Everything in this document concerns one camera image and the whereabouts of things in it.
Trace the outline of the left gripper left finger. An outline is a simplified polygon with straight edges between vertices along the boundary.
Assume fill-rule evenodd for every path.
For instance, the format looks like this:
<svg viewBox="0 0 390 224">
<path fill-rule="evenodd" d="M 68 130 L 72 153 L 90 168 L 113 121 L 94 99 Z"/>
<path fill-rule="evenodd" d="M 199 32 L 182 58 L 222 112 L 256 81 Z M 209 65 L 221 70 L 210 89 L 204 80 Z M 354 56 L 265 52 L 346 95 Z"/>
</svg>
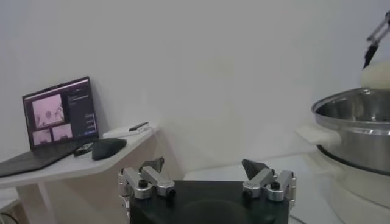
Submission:
<svg viewBox="0 0 390 224">
<path fill-rule="evenodd" d="M 161 174 L 164 163 L 164 157 L 159 157 L 145 161 L 137 170 L 133 167 L 121 169 L 118 172 L 119 195 L 147 200 L 155 191 L 164 198 L 174 197 L 175 182 Z"/>
</svg>

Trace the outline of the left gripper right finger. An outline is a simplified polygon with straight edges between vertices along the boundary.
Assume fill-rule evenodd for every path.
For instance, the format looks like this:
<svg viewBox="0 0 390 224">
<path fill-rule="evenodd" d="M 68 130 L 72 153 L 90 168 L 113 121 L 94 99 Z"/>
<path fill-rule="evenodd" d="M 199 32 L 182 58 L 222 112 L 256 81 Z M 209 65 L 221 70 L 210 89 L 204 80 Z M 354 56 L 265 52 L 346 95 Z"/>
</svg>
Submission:
<svg viewBox="0 0 390 224">
<path fill-rule="evenodd" d="M 259 163 L 244 159 L 241 161 L 247 178 L 242 183 L 243 199 L 252 201 L 260 198 L 262 190 L 265 190 L 268 200 L 281 202 L 288 200 L 289 203 L 296 202 L 296 176 L 294 172 L 283 170 L 279 174 L 265 163 Z"/>
</svg>

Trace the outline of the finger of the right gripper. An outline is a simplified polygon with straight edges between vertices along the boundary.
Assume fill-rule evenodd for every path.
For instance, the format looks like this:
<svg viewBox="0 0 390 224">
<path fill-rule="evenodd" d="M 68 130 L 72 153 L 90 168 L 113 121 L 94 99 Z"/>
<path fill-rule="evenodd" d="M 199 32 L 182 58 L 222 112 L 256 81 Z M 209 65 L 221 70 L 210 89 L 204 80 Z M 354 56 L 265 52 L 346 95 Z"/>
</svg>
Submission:
<svg viewBox="0 0 390 224">
<path fill-rule="evenodd" d="M 370 65 L 380 42 L 387 34 L 389 34 L 389 11 L 386 12 L 385 17 L 380 22 L 380 24 L 366 38 L 366 41 L 369 43 L 369 47 L 364 55 L 363 68 L 366 68 Z"/>
</svg>

